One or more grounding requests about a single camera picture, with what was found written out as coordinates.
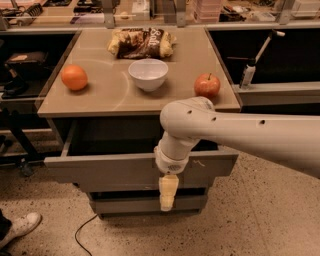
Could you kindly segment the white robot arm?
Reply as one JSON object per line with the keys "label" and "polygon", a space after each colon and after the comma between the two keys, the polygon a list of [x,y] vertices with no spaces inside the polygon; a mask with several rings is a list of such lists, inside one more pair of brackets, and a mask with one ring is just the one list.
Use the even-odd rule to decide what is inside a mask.
{"label": "white robot arm", "polygon": [[173,101],[160,112],[163,136],[154,148],[160,208],[172,209],[178,175],[201,140],[207,140],[264,160],[320,177],[320,117],[235,114],[215,110],[205,97]]}

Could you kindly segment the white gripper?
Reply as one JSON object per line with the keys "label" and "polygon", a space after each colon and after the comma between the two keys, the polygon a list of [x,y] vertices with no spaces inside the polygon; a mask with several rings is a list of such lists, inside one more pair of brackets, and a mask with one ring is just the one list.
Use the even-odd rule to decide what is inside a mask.
{"label": "white gripper", "polygon": [[154,148],[155,163],[158,169],[165,174],[159,178],[160,208],[167,212],[173,208],[175,195],[179,185],[176,176],[182,173],[188,163],[189,158],[175,160],[166,156],[160,146]]}

